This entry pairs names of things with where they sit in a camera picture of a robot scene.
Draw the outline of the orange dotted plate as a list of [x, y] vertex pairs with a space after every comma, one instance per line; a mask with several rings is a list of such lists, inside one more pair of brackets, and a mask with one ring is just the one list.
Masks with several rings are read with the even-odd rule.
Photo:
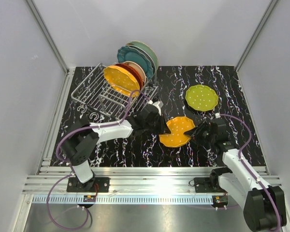
[[177, 116], [167, 122], [170, 134], [159, 135], [159, 141], [166, 147], [180, 147], [187, 144], [190, 137], [184, 133], [195, 128], [192, 119], [186, 116]]

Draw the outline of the yellow dotted plate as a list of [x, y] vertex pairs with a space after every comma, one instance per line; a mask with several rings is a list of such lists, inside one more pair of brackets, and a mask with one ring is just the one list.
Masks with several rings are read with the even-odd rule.
[[117, 92], [129, 96], [133, 91], [140, 90], [136, 78], [128, 70], [111, 65], [103, 70], [105, 80]]

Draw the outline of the cream plate with black flower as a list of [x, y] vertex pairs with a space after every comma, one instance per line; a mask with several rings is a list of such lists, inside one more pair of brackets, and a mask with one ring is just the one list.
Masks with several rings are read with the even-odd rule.
[[137, 63], [135, 63], [133, 61], [125, 61], [124, 63], [131, 66], [132, 68], [134, 68], [140, 74], [142, 81], [143, 81], [143, 84], [146, 83], [146, 75], [145, 75], [145, 72], [140, 65], [138, 65]]

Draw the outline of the red brown scalloped plate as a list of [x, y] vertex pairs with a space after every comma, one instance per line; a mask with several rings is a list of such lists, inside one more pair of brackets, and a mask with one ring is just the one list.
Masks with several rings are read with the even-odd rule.
[[142, 89], [143, 87], [143, 80], [142, 80], [142, 77], [141, 75], [138, 73], [138, 71], [133, 68], [132, 66], [126, 64], [126, 63], [117, 63], [116, 66], [119, 66], [121, 68], [124, 68], [125, 70], [129, 71], [134, 77], [135, 79], [137, 80], [139, 86], [140, 86], [140, 89]]

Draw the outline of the teal plate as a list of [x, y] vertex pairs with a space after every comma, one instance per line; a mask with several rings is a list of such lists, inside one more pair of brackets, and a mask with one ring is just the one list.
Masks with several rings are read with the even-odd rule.
[[122, 46], [118, 49], [116, 57], [119, 63], [131, 61], [138, 64], [143, 69], [149, 80], [154, 76], [154, 67], [151, 59], [148, 55], [137, 48], [132, 46]]

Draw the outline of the green floral plate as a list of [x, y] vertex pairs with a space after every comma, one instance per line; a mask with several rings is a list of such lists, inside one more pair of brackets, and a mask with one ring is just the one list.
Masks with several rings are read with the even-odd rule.
[[154, 65], [154, 73], [156, 73], [156, 71], [159, 67], [159, 60], [158, 60], [156, 53], [154, 52], [154, 50], [152, 48], [150, 48], [147, 44], [145, 44], [141, 41], [130, 41], [126, 45], [137, 47], [137, 48], [141, 49], [142, 51], [144, 51], [151, 58], [151, 61]]

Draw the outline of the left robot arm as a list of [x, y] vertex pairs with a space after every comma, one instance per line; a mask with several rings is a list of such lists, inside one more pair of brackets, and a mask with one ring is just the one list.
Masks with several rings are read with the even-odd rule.
[[80, 120], [61, 139], [56, 147], [56, 155], [69, 164], [78, 187], [89, 192], [94, 188], [96, 175], [91, 170], [88, 159], [96, 145], [109, 140], [136, 137], [146, 131], [157, 135], [171, 134], [158, 106], [149, 104], [131, 116], [125, 115], [119, 121], [98, 124]]

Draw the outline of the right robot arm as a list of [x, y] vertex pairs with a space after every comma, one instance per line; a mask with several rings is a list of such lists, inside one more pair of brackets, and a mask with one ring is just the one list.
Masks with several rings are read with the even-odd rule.
[[222, 118], [204, 121], [184, 134], [198, 145], [210, 145], [222, 159], [224, 166], [211, 171], [209, 186], [215, 192], [233, 197], [251, 231], [277, 232], [286, 226], [284, 191], [279, 186], [271, 186], [252, 168], [239, 146], [230, 139]]

